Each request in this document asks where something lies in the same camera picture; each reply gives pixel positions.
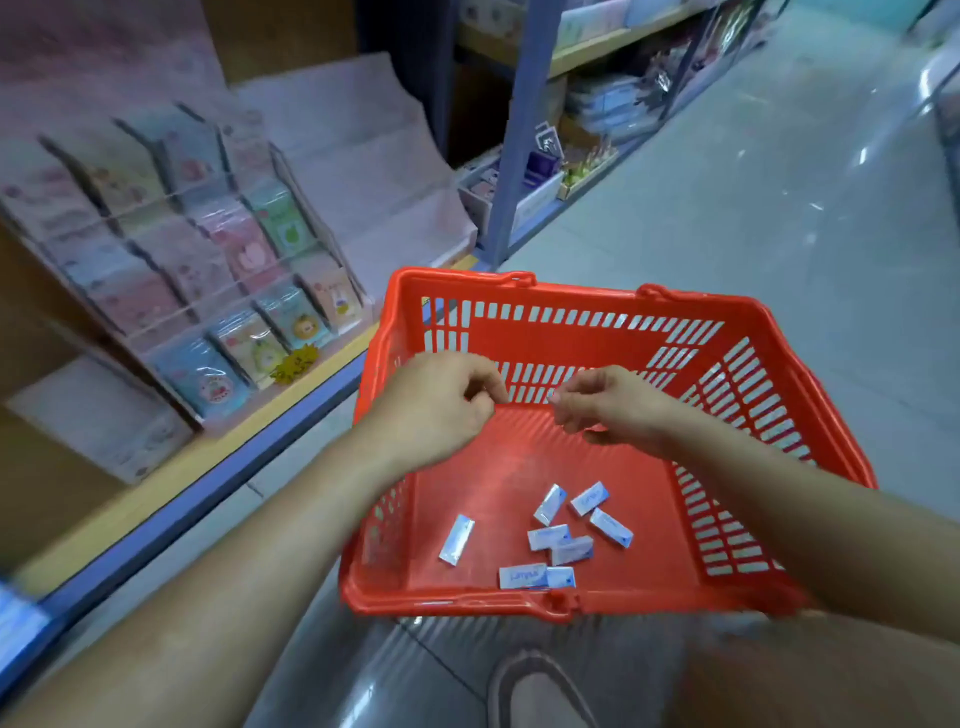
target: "plastic basket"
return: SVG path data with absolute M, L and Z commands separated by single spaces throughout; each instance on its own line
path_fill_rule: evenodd
M 665 392 L 784 449 L 811 467 L 875 488 L 870 465 L 824 390 L 790 351 L 769 310 L 747 298 L 635 293 L 503 275 L 405 269 L 394 274 L 367 356 L 356 417 L 387 377 L 424 350 L 481 353 L 511 403 L 441 465 L 384 495 L 344 553 L 352 609 L 379 615 L 575 614 L 743 610 L 792 612 L 806 594 L 721 503 L 676 463 L 627 446 L 598 448 L 553 425 L 553 387 L 582 368 L 619 364 Z M 526 532 L 552 483 L 570 496 L 596 480 L 634 531 L 609 542 L 569 509 L 554 523 L 594 536 L 577 588 L 501 591 L 498 569 L 544 561 Z M 476 520 L 456 567 L 438 558 L 458 514 Z

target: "small box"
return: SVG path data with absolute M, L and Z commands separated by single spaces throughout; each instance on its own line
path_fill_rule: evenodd
M 590 523 L 599 528 L 611 541 L 616 541 L 624 548 L 629 547 L 634 539 L 633 531 L 599 508 L 593 509 L 593 513 L 590 514 Z
M 546 564 L 522 564 L 500 568 L 500 589 L 537 589 L 546 587 Z
M 527 531 L 527 540 L 530 542 L 531 551 L 544 551 L 568 542 L 570 540 L 570 526 L 562 523 L 548 528 Z
M 534 518 L 543 525 L 550 525 L 550 523 L 557 518 L 557 514 L 560 512 L 560 507 L 564 504 L 564 500 L 566 500 L 566 491 L 554 483 L 550 486 L 550 490 L 546 492 L 543 503 L 534 511 Z
M 597 480 L 583 493 L 571 500 L 570 507 L 577 512 L 578 516 L 585 516 L 609 497 L 610 493 L 607 492 L 604 484 Z
M 547 567 L 546 585 L 550 589 L 576 588 L 577 579 L 573 574 L 573 567 Z
M 440 558 L 446 561 L 450 566 L 455 567 L 460 557 L 464 555 L 464 548 L 467 546 L 467 539 L 473 531 L 473 519 L 464 515 L 457 516 L 450 528 L 450 535 L 446 537 L 444 547 L 440 551 Z
M 592 558 L 593 539 L 590 536 L 581 536 L 550 549 L 550 563 L 555 567 Z

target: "hand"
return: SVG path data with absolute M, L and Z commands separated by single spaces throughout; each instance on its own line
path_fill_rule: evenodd
M 583 430 L 594 445 L 626 443 L 661 458 L 668 457 L 677 415 L 689 409 L 623 367 L 584 370 L 564 382 L 550 402 L 564 432 Z
M 420 353 L 394 372 L 358 428 L 400 477 L 464 447 L 493 416 L 493 404 L 505 401 L 507 388 L 489 359 Z

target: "tiled floor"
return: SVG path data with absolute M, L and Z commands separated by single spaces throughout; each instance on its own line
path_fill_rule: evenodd
M 933 114 L 908 112 L 921 57 L 895 55 L 889 37 L 868 29 L 792 9 L 768 48 L 742 60 L 506 269 L 760 298 L 824 382 L 882 487 L 960 520 L 960 235 Z M 85 619 L 70 654 L 288 482 L 349 426 L 353 403 Z M 684 645 L 718 624 L 359 619 L 340 604 L 331 576 L 248 724 L 439 725 L 456 716 L 481 725 L 492 665 L 539 644 L 582 681 L 604 722 L 655 725 Z

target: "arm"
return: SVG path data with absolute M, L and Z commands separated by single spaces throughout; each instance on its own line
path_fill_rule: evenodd
M 831 608 L 960 643 L 956 523 L 804 465 L 621 367 L 581 372 L 554 409 L 589 442 L 684 465 Z
M 240 725 L 380 494 L 472 440 L 493 415 L 493 402 L 506 399 L 499 374 L 481 356 L 416 357 L 361 423 L 30 693 L 8 724 Z

